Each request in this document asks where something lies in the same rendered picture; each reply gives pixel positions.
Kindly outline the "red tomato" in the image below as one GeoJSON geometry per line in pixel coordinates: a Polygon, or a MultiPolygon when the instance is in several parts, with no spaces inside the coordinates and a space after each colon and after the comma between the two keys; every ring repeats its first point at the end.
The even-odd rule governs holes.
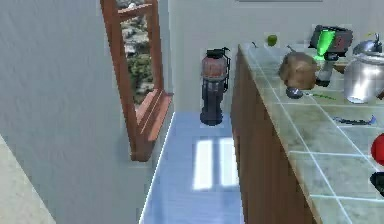
{"type": "Polygon", "coordinates": [[[384,133],[374,139],[371,146],[371,156],[378,164],[384,166],[384,133]]]}

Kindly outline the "brown wooden framed window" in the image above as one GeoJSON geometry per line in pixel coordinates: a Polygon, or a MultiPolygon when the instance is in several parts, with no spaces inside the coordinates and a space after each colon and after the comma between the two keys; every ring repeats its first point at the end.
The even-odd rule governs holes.
{"type": "Polygon", "coordinates": [[[173,96],[172,93],[167,93],[164,89],[158,14],[159,0],[144,1],[144,4],[133,8],[119,9],[116,0],[100,0],[131,147],[130,158],[140,162],[146,162],[151,157],[173,96]],[[131,88],[120,23],[143,15],[146,16],[149,29],[154,90],[144,98],[138,109],[135,109],[134,90],[131,88]]]}

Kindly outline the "brown tiled kitchen counter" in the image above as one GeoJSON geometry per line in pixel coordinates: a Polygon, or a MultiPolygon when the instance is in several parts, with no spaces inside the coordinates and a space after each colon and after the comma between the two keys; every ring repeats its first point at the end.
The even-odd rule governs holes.
{"type": "Polygon", "coordinates": [[[384,133],[384,102],[352,104],[343,76],[287,97],[277,71],[285,48],[239,46],[231,120],[245,224],[384,224],[384,197],[370,182],[370,154],[384,133]],[[333,117],[369,120],[348,125],[333,117]]]}

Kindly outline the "dark round spoon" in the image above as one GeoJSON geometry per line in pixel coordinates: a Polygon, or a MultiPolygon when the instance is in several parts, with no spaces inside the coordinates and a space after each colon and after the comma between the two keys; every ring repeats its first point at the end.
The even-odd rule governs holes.
{"type": "Polygon", "coordinates": [[[315,96],[315,97],[319,97],[319,98],[333,100],[333,97],[331,97],[331,96],[312,93],[312,92],[303,92],[302,90],[297,89],[297,88],[293,88],[293,87],[287,87],[286,88],[286,95],[291,99],[300,99],[304,95],[306,95],[306,96],[315,96]]]}

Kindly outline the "brown round bread loaf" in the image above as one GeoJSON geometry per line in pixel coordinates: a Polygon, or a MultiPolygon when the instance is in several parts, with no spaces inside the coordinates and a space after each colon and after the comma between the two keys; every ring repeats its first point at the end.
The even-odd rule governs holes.
{"type": "Polygon", "coordinates": [[[311,90],[316,83],[317,63],[303,52],[290,52],[284,56],[279,77],[287,87],[311,90]]]}

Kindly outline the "grey pepper shaker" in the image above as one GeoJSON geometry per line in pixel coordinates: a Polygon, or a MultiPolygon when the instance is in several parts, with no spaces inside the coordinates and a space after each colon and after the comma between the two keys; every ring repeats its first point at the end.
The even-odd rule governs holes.
{"type": "Polygon", "coordinates": [[[325,53],[323,56],[317,56],[316,61],[320,69],[316,73],[316,84],[327,87],[330,84],[333,67],[339,56],[336,53],[325,53]]]}

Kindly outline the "green bottle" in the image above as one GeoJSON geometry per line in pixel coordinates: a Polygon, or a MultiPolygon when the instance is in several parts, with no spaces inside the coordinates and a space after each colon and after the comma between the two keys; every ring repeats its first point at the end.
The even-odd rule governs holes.
{"type": "Polygon", "coordinates": [[[314,56],[315,60],[324,60],[325,53],[331,46],[334,36],[335,31],[332,30],[322,30],[320,32],[316,46],[316,55],[314,56]]]}

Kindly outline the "dark knife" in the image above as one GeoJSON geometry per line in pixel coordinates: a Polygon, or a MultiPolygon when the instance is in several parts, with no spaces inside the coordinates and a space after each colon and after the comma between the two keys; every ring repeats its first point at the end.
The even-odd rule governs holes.
{"type": "Polygon", "coordinates": [[[371,116],[369,120],[350,120],[350,119],[345,119],[341,117],[333,117],[332,118],[334,121],[339,122],[341,124],[348,124],[348,125],[372,125],[376,122],[376,117],[371,116]]]}

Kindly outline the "black coffee machine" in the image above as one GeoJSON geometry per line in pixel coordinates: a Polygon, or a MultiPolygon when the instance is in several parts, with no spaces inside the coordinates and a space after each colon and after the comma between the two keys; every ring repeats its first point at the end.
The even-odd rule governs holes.
{"type": "Polygon", "coordinates": [[[322,30],[335,31],[333,42],[326,53],[336,53],[339,58],[345,57],[346,52],[348,51],[348,48],[351,46],[352,43],[353,32],[349,29],[337,26],[317,25],[311,37],[309,48],[314,48],[316,50],[319,34],[322,30]]]}

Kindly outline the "silver metal kettle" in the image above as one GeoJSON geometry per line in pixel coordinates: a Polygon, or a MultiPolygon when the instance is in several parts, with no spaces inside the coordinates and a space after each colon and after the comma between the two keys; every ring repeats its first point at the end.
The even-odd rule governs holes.
{"type": "Polygon", "coordinates": [[[380,35],[360,42],[344,69],[344,96],[354,104],[384,98],[384,44],[380,35]]]}

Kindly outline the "black object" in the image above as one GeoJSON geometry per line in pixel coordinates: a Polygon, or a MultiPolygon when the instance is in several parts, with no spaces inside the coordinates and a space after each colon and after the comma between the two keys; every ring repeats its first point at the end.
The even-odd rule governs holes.
{"type": "Polygon", "coordinates": [[[374,172],[370,177],[370,182],[380,195],[384,197],[384,172],[374,172]]]}

